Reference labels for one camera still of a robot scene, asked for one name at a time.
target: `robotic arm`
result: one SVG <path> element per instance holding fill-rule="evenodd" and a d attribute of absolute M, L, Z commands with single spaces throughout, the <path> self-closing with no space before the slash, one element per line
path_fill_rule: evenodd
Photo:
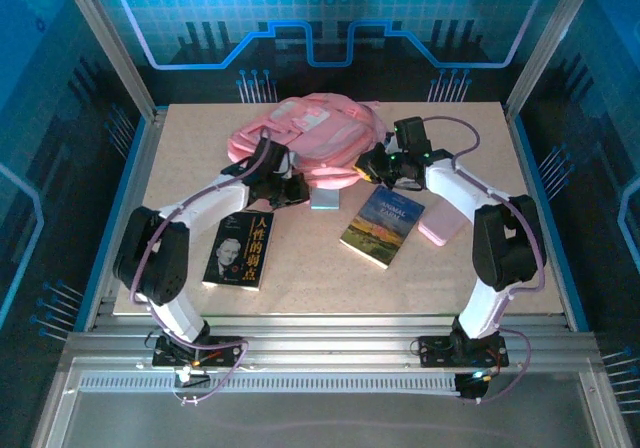
<path fill-rule="evenodd" d="M 146 207 L 134 210 L 113 267 L 115 276 L 130 290 L 144 251 L 160 225 L 166 226 L 144 263 L 139 283 L 131 291 L 131 301 L 146 304 L 160 325 L 187 346 L 212 344 L 206 321 L 195 311 L 183 290 L 189 244 L 226 216 L 258 199 L 267 199 L 273 209 L 308 200 L 309 189 L 303 175 L 293 174 L 295 158 L 286 146 L 262 138 L 254 155 L 225 168 L 196 195 L 159 211 Z M 163 341 L 167 351 L 170 340 Z M 188 350 L 183 355 L 188 357 Z"/>
<path fill-rule="evenodd" d="M 478 279 L 473 293 L 448 337 L 421 337 L 426 338 L 420 350 L 421 364 L 474 371 L 495 363 L 506 366 L 504 339 L 498 333 L 500 318 L 515 293 L 529 290 L 522 283 L 531 280 L 546 262 L 535 203 L 527 195 L 510 197 L 487 187 L 453 163 L 451 153 L 433 150 L 421 118 L 397 121 L 391 135 L 386 144 L 378 143 L 359 157 L 356 169 L 363 177 L 389 189 L 428 189 L 448 200 L 474 225 L 472 259 Z M 163 355 L 159 362 L 154 356 L 154 366 L 183 366 L 185 358 L 197 360 L 202 353 L 188 349 L 196 344 L 239 340 L 211 338 L 209 326 L 183 291 L 189 243 L 258 199 L 269 200 L 274 209 L 308 200 L 308 186 L 302 175 L 292 172 L 293 166 L 295 155 L 287 147 L 263 139 L 246 165 L 229 166 L 196 195 L 159 211 L 140 207 L 131 214 L 114 264 L 115 276 L 130 290 L 134 288 L 133 302 L 147 304 L 161 327 L 183 342 L 171 344 L 168 337 L 160 337 L 155 352 Z M 176 208 L 183 208 L 177 216 Z M 519 213 L 518 219 L 512 208 Z M 164 231 L 157 238 L 162 224 Z M 507 237 L 506 230 L 515 234 Z M 156 239 L 147 262 L 142 263 L 148 245 Z M 144 270 L 138 273 L 141 265 Z M 501 355 L 487 360 L 487 352 Z M 238 360 L 237 353 L 221 356 L 211 359 L 210 364 L 233 366 Z"/>
<path fill-rule="evenodd" d="M 453 347 L 449 360 L 452 366 L 478 366 L 487 350 L 498 353 L 504 347 L 498 328 L 508 302 L 519 291 L 537 291 L 522 287 L 538 271 L 539 262 L 542 266 L 546 263 L 535 203 L 528 195 L 510 197 L 485 185 L 453 163 L 451 153 L 433 150 L 422 118 L 408 118 L 394 125 L 386 146 L 379 143 L 363 154 L 356 168 L 367 181 L 384 183 L 390 189 L 427 189 L 440 195 L 474 225 L 472 259 L 478 278 L 466 308 L 455 318 L 448 343 Z M 527 227 L 514 216 L 512 208 Z M 527 228 L 535 238 L 533 243 Z M 506 232 L 514 234 L 507 237 Z M 436 340 L 431 341 L 426 346 L 433 346 Z M 431 358 L 443 359 L 441 353 L 436 355 Z M 421 356 L 423 366 L 438 366 L 427 358 Z"/>

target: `ventilation slot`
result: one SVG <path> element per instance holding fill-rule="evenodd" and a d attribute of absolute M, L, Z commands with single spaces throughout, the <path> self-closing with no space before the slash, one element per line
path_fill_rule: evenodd
<path fill-rule="evenodd" d="M 219 385 L 225 373 L 189 389 L 204 393 Z M 87 372 L 79 389 L 94 392 L 167 392 L 175 389 L 172 372 Z M 457 395 L 450 373 L 236 373 L 223 388 L 227 393 L 423 393 Z"/>
<path fill-rule="evenodd" d="M 173 373 L 88 372 L 80 379 L 79 389 L 100 392 L 163 392 L 173 389 Z"/>

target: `pink phone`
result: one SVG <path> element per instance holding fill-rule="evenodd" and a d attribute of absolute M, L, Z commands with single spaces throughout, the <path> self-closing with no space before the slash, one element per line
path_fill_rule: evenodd
<path fill-rule="evenodd" d="M 469 222 L 447 200 L 441 199 L 420 219 L 418 230 L 438 246 L 444 246 Z"/>

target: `wooden table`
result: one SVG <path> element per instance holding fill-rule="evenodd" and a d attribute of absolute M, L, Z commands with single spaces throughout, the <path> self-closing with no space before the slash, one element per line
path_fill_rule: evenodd
<path fill-rule="evenodd" d="M 157 209 L 210 183 L 230 164 L 229 135 L 268 109 L 262 104 L 171 105 L 144 205 Z M 449 115 L 469 121 L 482 142 L 461 164 L 507 193 L 526 191 L 499 103 L 382 103 L 378 114 L 389 127 L 394 120 L 411 116 Z M 427 133 L 434 149 L 442 147 L 452 153 L 473 143 L 469 130 L 452 122 L 431 122 Z M 260 292 L 202 286 L 214 227 L 190 248 L 185 289 L 194 305 L 203 315 L 459 313 L 476 279 L 471 225 L 442 248 L 414 228 L 389 268 L 382 270 L 338 241 L 373 189 L 360 181 L 343 190 L 339 211 L 312 211 L 307 204 L 277 211 Z M 428 192 L 408 196 L 427 210 L 438 200 Z M 509 313 L 563 311 L 549 264 L 546 270 L 545 291 L 519 296 Z M 128 303 L 127 296 L 122 287 L 115 312 L 140 312 Z"/>

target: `landscape book cover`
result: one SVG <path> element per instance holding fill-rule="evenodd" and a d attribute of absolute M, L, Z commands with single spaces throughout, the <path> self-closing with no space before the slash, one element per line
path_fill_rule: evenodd
<path fill-rule="evenodd" d="M 258 291 L 273 227 L 273 213 L 238 212 L 218 227 L 202 284 Z"/>
<path fill-rule="evenodd" d="M 386 269 L 423 211 L 420 203 L 378 186 L 340 241 Z"/>

